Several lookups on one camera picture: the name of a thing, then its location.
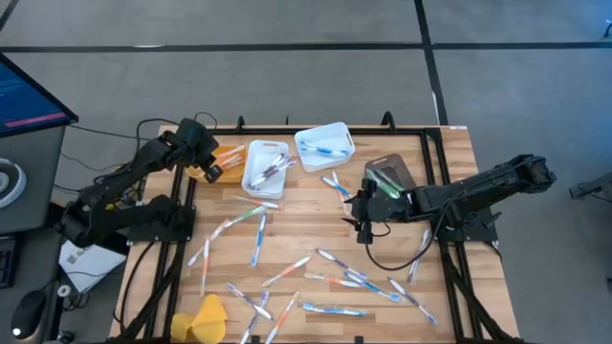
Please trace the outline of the yellow plastic bin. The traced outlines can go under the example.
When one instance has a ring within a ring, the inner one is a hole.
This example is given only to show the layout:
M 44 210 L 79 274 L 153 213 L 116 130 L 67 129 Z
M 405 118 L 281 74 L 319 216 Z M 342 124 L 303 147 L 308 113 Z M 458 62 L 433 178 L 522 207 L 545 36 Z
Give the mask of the yellow plastic bin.
M 231 149 L 235 146 L 238 145 L 221 145 L 219 146 L 216 150 L 213 151 L 213 156 L 216 158 L 216 155 L 226 151 L 228 149 Z M 238 183 L 242 180 L 243 175 L 244 175 L 244 171 L 245 171 L 245 164 L 246 164 L 246 158 L 247 158 L 247 146 L 246 146 L 246 151 L 245 151 L 245 163 L 236 167 L 236 168 L 232 168 L 231 170 L 228 171 L 224 171 L 223 170 L 223 174 L 217 179 L 218 183 Z

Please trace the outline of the grey desk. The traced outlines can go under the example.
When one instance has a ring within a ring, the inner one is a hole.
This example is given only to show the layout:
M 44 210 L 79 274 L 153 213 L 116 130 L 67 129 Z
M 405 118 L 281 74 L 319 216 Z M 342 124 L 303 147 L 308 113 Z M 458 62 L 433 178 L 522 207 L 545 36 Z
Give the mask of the grey desk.
M 61 126 L 0 139 L 0 158 L 15 162 L 27 177 L 23 193 L 0 209 L 0 235 L 44 225 L 64 132 Z

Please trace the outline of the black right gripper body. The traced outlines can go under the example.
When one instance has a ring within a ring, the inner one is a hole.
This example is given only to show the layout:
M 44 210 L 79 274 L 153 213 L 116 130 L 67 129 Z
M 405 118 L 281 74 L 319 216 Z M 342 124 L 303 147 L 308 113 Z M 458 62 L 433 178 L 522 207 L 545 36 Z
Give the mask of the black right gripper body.
M 358 233 L 359 244 L 373 243 L 373 223 L 408 222 L 413 215 L 414 209 L 406 193 L 400 194 L 399 198 L 392 198 L 384 192 L 378 194 L 375 183 L 364 183 L 352 198 L 352 224 Z

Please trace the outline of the computer monitor with blue screen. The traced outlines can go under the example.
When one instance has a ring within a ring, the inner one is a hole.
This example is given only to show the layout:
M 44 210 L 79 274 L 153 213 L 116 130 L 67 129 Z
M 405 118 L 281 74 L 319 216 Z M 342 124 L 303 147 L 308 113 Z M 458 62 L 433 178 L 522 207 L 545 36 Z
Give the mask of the computer monitor with blue screen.
M 72 110 L 0 53 L 0 138 L 78 121 Z

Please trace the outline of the wide white plastic bin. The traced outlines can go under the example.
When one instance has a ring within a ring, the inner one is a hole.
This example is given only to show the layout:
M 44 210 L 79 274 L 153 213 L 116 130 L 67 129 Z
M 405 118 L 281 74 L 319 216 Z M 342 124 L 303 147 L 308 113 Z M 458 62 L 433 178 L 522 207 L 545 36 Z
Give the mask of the wide white plastic bin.
M 349 155 L 343 158 L 333 158 L 317 153 L 301 152 L 298 145 L 303 140 L 330 149 L 347 150 Z M 356 151 L 348 126 L 344 122 L 334 122 L 298 131 L 295 134 L 295 144 L 306 172 L 316 172 L 348 163 Z

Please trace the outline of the black keyboard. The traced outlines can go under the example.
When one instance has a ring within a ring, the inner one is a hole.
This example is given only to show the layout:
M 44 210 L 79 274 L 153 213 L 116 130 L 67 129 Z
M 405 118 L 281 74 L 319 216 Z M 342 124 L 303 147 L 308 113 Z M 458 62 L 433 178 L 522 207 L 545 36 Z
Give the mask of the black keyboard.
M 13 285 L 16 267 L 16 239 L 14 236 L 0 237 L 0 289 Z

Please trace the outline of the black computer mouse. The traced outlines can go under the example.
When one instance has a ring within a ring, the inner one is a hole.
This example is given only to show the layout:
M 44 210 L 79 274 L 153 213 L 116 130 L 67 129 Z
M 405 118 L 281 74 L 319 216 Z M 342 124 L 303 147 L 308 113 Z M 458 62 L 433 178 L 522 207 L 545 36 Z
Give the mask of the black computer mouse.
M 11 333 L 15 339 L 26 339 L 35 333 L 46 302 L 47 296 L 42 290 L 32 290 L 23 296 L 11 318 Z

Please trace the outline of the black desk support beam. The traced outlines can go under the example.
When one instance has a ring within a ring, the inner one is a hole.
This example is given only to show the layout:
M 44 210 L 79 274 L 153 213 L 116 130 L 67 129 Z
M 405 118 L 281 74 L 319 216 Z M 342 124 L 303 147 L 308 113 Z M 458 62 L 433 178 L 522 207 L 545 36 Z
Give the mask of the black desk support beam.
M 91 245 L 102 247 L 111 250 L 115 253 L 126 255 L 129 252 L 126 237 L 118 232 L 105 234 L 102 239 L 94 239 L 93 241 L 83 241 L 77 238 L 77 234 L 70 233 L 62 224 L 62 218 L 65 213 L 65 207 L 55 203 L 49 203 L 48 213 L 45 220 L 45 226 L 51 228 L 59 234 L 63 241 L 68 241 L 77 247 L 85 248 Z

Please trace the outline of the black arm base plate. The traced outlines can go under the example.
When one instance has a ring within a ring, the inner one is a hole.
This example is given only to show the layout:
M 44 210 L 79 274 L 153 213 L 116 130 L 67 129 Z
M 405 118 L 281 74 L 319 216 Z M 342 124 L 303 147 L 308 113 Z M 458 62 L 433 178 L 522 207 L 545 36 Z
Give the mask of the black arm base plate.
M 195 217 L 196 208 L 194 206 L 177 205 L 158 213 L 151 220 L 130 226 L 126 239 L 130 243 L 190 241 Z
M 489 207 L 479 210 L 464 210 L 451 205 L 442 217 L 442 224 L 433 235 L 441 242 L 488 242 L 498 240 L 495 221 L 500 212 L 492 213 Z

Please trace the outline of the yellow folded cloth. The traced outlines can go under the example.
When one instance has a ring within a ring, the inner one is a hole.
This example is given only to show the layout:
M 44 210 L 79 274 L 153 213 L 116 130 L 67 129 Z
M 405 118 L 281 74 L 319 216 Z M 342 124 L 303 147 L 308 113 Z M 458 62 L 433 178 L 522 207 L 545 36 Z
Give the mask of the yellow folded cloth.
M 197 341 L 201 344 L 219 344 L 226 335 L 228 315 L 221 298 L 207 295 L 195 315 L 175 313 L 172 317 L 170 337 L 174 341 Z

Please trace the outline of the narrow white plastic bin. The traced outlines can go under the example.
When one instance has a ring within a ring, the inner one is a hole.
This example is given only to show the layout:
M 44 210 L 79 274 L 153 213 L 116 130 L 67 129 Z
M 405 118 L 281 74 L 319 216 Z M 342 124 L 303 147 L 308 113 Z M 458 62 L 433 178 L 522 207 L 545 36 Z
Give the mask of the narrow white plastic bin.
M 288 159 L 282 162 L 264 182 L 252 186 L 251 180 L 263 172 L 279 154 L 287 153 Z M 288 166 L 291 164 L 289 146 L 285 142 L 253 140 L 248 147 L 248 155 L 242 180 L 243 189 L 252 197 L 278 200 L 283 195 Z

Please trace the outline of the brown plastic bin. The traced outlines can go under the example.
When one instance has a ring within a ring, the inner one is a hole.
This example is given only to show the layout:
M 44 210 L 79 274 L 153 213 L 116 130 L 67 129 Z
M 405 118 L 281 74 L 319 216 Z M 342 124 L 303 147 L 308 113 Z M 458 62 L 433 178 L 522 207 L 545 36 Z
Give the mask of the brown plastic bin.
M 386 180 L 380 174 L 380 171 L 383 171 L 396 183 L 400 183 L 406 191 L 411 191 L 416 188 L 416 183 L 410 174 L 404 159 L 399 154 L 390 154 L 367 162 L 364 167 L 365 177 L 367 177 L 367 169 L 377 173 L 386 182 Z

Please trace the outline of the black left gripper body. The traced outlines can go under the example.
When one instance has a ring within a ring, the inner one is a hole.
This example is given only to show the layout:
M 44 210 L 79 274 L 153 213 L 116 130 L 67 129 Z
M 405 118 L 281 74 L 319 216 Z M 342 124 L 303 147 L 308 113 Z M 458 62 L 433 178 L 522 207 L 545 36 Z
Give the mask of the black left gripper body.
M 199 167 L 209 183 L 215 183 L 223 174 L 215 164 L 213 152 L 219 147 L 218 141 L 209 130 L 195 119 L 184 118 L 176 131 L 181 145 L 178 149 L 177 163 L 184 166 Z

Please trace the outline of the white box on floor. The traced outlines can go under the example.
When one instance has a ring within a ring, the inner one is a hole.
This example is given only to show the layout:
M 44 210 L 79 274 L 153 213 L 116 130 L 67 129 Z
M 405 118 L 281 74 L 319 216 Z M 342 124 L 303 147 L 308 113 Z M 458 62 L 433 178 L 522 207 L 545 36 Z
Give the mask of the white box on floor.
M 99 246 L 77 247 L 70 241 L 61 245 L 58 263 L 79 293 L 89 291 L 126 260 Z

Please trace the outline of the white round device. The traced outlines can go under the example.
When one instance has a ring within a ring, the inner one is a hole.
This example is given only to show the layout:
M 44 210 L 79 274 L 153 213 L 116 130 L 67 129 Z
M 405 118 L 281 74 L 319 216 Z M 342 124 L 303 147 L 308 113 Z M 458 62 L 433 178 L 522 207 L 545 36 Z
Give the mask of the white round device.
M 24 170 L 13 161 L 0 158 L 0 209 L 13 204 L 27 184 Z

